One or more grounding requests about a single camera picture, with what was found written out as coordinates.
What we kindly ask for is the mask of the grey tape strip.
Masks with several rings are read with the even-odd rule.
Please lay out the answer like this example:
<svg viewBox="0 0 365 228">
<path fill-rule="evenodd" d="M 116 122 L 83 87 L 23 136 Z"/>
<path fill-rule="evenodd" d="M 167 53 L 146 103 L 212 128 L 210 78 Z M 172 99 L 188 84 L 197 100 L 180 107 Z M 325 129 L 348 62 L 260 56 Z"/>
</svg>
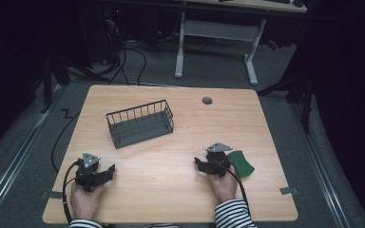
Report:
<svg viewBox="0 0 365 228">
<path fill-rule="evenodd" d="M 40 194 L 40 198 L 43 200 L 48 199 L 58 199 L 60 200 L 62 198 L 63 194 L 61 192 L 52 191 L 52 190 L 44 190 Z"/>
<path fill-rule="evenodd" d="M 290 187 L 290 186 L 280 188 L 279 191 L 282 195 L 288 195 L 288 194 L 296 195 L 298 193 L 298 190 L 296 187 Z"/>
</svg>

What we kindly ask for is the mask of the white-legged wooden desk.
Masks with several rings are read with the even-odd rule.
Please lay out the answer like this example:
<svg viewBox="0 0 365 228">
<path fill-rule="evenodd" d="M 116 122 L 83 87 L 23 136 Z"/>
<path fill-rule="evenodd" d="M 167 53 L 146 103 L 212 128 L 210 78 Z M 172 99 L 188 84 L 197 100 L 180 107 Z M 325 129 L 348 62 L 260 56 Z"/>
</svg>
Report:
<svg viewBox="0 0 365 228">
<path fill-rule="evenodd" d="M 251 10 L 260 13 L 288 13 L 289 15 L 305 14 L 307 8 L 303 0 L 174 0 L 182 7 L 204 7 L 209 10 Z M 250 42 L 251 47 L 243 55 L 247 75 L 251 85 L 258 84 L 253 65 L 259 40 L 263 34 L 266 17 L 262 16 L 255 25 L 228 22 L 226 19 L 187 19 L 185 13 L 180 15 L 179 49 L 176 59 L 175 77 L 183 76 L 184 38 L 186 36 L 224 39 L 232 41 Z"/>
</svg>

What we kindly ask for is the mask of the person's right hand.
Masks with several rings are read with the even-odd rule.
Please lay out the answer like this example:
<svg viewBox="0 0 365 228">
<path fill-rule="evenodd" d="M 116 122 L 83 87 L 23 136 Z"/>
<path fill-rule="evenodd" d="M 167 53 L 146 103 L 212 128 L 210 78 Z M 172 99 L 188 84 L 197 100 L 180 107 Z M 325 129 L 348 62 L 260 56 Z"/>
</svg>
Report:
<svg viewBox="0 0 365 228">
<path fill-rule="evenodd" d="M 225 174 L 222 178 L 218 175 L 208 175 L 207 178 L 220 202 L 233 200 L 236 197 L 238 183 L 231 174 Z"/>
</svg>

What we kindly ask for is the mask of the black stand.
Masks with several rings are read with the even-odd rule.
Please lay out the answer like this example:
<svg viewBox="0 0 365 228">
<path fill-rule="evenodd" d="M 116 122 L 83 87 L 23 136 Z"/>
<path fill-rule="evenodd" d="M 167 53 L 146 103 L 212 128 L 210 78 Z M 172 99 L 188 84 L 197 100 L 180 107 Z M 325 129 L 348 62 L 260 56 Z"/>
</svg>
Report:
<svg viewBox="0 0 365 228">
<path fill-rule="evenodd" d="M 85 74 L 88 78 L 105 81 L 106 78 L 94 73 L 92 70 L 71 61 L 65 56 L 51 53 L 49 57 L 44 62 L 44 107 L 42 109 L 43 113 L 47 113 L 48 110 L 53 106 L 53 89 L 52 89 L 52 79 L 55 79 L 59 86 L 68 86 L 70 83 L 70 76 L 67 71 L 68 67 L 73 67 L 81 73 Z"/>
<path fill-rule="evenodd" d="M 274 91 L 287 91 L 286 101 L 288 103 L 302 102 L 302 111 L 300 115 L 301 126 L 304 131 L 309 134 L 309 119 L 312 111 L 311 102 L 313 95 L 314 76 L 313 75 L 298 75 L 288 79 L 283 79 L 277 84 L 271 85 L 261 91 L 258 91 L 259 96 L 265 96 Z"/>
</svg>

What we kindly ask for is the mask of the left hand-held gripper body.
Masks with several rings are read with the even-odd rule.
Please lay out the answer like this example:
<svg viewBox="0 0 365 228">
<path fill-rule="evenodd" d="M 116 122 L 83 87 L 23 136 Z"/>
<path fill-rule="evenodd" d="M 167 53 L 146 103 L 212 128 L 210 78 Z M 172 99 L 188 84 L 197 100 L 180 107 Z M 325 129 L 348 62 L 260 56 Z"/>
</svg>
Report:
<svg viewBox="0 0 365 228">
<path fill-rule="evenodd" d="M 75 181 L 87 192 L 93 192 L 97 186 L 105 183 L 104 176 L 97 173 L 100 159 L 100 157 L 84 152 L 78 164 Z"/>
</svg>

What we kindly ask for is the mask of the person's left hand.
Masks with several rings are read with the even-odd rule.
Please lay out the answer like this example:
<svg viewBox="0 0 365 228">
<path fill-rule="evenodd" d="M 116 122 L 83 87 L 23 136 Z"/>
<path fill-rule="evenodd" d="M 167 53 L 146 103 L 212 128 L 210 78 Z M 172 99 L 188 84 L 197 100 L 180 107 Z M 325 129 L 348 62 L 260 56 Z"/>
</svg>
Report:
<svg viewBox="0 0 365 228">
<path fill-rule="evenodd" d="M 76 183 L 71 186 L 70 203 L 77 219 L 93 219 L 100 204 L 104 186 L 100 185 L 93 192 L 87 192 Z"/>
</svg>

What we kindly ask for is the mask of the green sponge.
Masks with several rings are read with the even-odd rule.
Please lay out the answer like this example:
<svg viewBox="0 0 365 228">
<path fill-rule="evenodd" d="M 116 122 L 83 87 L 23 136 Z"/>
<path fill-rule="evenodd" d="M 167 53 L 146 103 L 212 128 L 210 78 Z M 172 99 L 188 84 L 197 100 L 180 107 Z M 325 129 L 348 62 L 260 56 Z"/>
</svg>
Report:
<svg viewBox="0 0 365 228">
<path fill-rule="evenodd" d="M 227 157 L 235 167 L 236 175 L 240 180 L 249 177 L 255 171 L 255 167 L 245 158 L 241 150 L 232 151 Z"/>
</svg>

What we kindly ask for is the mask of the metal floor rail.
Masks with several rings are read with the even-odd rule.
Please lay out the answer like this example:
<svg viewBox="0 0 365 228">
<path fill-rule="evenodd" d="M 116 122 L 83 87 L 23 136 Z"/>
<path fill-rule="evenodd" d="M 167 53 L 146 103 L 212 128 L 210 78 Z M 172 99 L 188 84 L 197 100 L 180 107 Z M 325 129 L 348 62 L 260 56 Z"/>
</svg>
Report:
<svg viewBox="0 0 365 228">
<path fill-rule="evenodd" d="M 317 177 L 318 184 L 321 188 L 325 201 L 330 209 L 337 228 L 350 228 L 349 220 L 347 219 L 342 205 L 337 196 L 336 190 L 332 185 L 323 163 L 317 153 L 317 148 L 312 140 L 311 134 L 308 133 L 302 124 L 300 108 L 297 104 L 289 104 L 292 115 L 296 119 L 297 126 L 301 132 L 302 138 L 305 141 L 308 156 L 314 172 Z"/>
<path fill-rule="evenodd" d="M 52 90 L 52 104 L 48 107 L 43 98 L 35 100 L 0 140 L 0 205 L 24 166 L 52 106 L 66 89 L 65 85 L 56 85 Z"/>
</svg>

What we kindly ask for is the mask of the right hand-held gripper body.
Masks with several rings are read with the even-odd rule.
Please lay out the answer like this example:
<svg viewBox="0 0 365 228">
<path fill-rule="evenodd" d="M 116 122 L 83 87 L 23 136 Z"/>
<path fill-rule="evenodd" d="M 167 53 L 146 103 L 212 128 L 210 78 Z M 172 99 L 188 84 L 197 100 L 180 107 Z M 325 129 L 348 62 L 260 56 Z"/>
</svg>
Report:
<svg viewBox="0 0 365 228">
<path fill-rule="evenodd" d="M 208 146 L 205 151 L 208 163 L 212 163 L 219 171 L 218 176 L 222 178 L 230 167 L 230 161 L 226 155 L 226 151 L 231 151 L 232 147 L 221 142 L 215 142 Z"/>
</svg>

